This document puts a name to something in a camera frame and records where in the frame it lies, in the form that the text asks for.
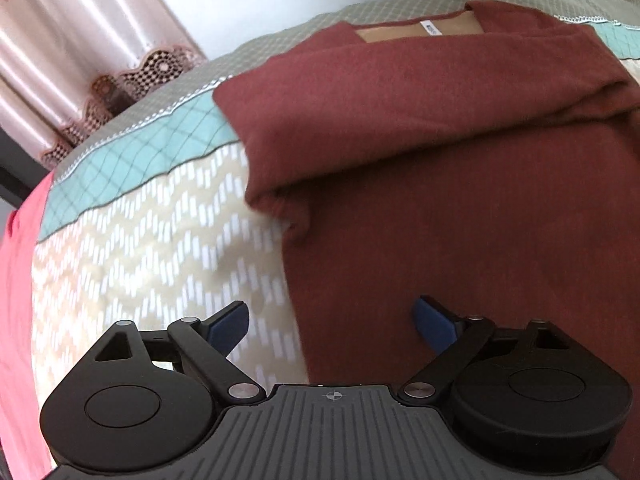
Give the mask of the dark window frame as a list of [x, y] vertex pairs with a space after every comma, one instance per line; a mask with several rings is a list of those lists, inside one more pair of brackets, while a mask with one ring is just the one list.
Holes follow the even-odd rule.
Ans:
[[0, 132], [1, 198], [14, 208], [24, 200], [47, 175], [47, 170], [32, 159], [4, 130]]

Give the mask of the patterned bed quilt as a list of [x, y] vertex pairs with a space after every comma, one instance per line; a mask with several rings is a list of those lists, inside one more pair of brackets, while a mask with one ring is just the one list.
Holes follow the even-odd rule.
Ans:
[[[282, 224], [244, 200], [248, 162], [212, 99], [227, 76], [340, 21], [446, 14], [470, 0], [351, 4], [250, 40], [104, 127], [54, 175], [32, 259], [32, 372], [44, 401], [118, 320], [162, 330], [235, 299], [250, 331], [235, 364], [264, 387], [308, 375], [281, 259]], [[588, 23], [638, 70], [638, 0], [500, 0]]]

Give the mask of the pink fleece blanket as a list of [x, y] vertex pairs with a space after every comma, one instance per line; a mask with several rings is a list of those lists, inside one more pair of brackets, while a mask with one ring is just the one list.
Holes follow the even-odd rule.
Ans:
[[52, 469], [32, 371], [32, 258], [52, 180], [48, 174], [9, 215], [1, 240], [1, 447], [14, 479]]

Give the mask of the dark red long-sleeve sweater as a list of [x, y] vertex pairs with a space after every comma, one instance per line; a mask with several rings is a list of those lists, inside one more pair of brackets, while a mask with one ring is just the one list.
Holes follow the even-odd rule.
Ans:
[[312, 382], [425, 364], [413, 301], [546, 318], [639, 379], [639, 86], [587, 25], [498, 1], [320, 30], [213, 94], [283, 220]]

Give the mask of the pink satin lace curtain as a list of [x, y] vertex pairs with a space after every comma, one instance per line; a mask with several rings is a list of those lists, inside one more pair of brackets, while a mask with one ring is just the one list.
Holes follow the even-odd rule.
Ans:
[[1, 128], [53, 169], [205, 59], [163, 0], [1, 0]]

